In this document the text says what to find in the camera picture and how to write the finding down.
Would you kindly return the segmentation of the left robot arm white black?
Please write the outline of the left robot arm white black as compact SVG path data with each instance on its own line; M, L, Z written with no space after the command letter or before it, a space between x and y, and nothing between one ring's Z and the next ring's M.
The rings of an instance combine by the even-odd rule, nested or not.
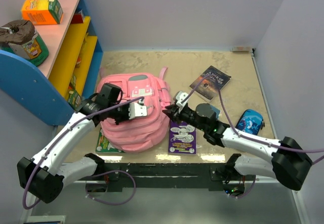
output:
M17 163L19 184L23 188L22 204L24 209L34 205L27 204L27 195L36 197L35 205L40 201L50 203L61 193L64 187L84 177L101 179L105 174L102 158L88 153L81 160L64 164L64 160L83 137L99 123L108 118L118 123L130 120L131 108L142 97L122 101L122 90L111 83L83 100L63 129L32 158L23 157Z

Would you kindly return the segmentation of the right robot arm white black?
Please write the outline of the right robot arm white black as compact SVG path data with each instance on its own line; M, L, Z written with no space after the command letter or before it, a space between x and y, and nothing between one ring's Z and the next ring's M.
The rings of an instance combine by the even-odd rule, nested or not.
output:
M256 157L253 161L239 156L236 162L226 166L225 173L231 180L242 175L262 175L277 179L283 186L299 191L311 169L312 160L291 137L282 140L266 139L236 129L223 123L208 103L197 105L195 110L176 104L163 110L173 122L185 122L204 133L208 143L232 148Z

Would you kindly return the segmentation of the pink student backpack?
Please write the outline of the pink student backpack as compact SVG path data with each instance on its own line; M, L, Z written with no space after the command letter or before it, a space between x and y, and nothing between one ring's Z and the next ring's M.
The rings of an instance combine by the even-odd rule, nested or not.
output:
M171 104L170 87L164 80L167 67L159 76L150 73L113 74L102 77L97 92L105 83L119 86L123 92L121 101L144 97L146 115L132 112L133 119L115 124L108 118L100 123L104 136L113 147L126 153L142 152L159 144L169 130L169 119L162 110Z

